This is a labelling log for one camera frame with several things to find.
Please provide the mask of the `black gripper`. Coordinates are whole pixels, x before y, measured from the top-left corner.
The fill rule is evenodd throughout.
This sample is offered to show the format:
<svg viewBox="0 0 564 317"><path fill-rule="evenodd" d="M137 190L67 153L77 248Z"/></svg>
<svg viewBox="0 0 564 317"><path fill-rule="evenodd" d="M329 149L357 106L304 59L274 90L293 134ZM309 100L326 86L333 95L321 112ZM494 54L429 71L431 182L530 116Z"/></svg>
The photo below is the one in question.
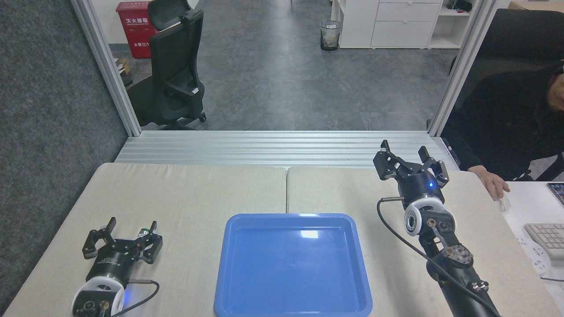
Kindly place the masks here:
<svg viewBox="0 0 564 317"><path fill-rule="evenodd" d="M128 243L128 251L124 249L123 240L111 236L115 224L115 217L111 217L105 227L93 229L87 235L82 249L84 259L96 259L86 281L97 276L107 276L121 284L128 284L137 260L148 264L155 262L163 246L163 237L157 232L157 221L153 221L149 229L141 229L137 238ZM99 240L104 240L105 245L98 249L96 243Z"/></svg>
<svg viewBox="0 0 564 317"><path fill-rule="evenodd" d="M423 164L418 170L419 174L413 174L413 163L404 161L393 154L387 139L384 139L381 143L381 150L373 159L373 164L381 180L397 179L399 194L404 197L403 206L409 206L413 201L425 196L437 197L442 203L445 203L440 187L449 182L445 163L431 157L425 146L421 146L418 154Z"/></svg>

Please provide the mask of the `person's hand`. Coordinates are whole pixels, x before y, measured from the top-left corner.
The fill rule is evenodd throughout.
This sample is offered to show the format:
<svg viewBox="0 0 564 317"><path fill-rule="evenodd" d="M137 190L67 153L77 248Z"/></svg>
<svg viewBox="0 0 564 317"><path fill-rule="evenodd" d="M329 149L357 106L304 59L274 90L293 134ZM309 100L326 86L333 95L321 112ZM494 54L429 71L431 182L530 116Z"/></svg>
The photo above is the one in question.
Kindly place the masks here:
<svg viewBox="0 0 564 317"><path fill-rule="evenodd" d="M467 171L477 175L493 201L503 199L505 193L510 192L509 184L499 175L489 172L483 165L472 166Z"/></svg>

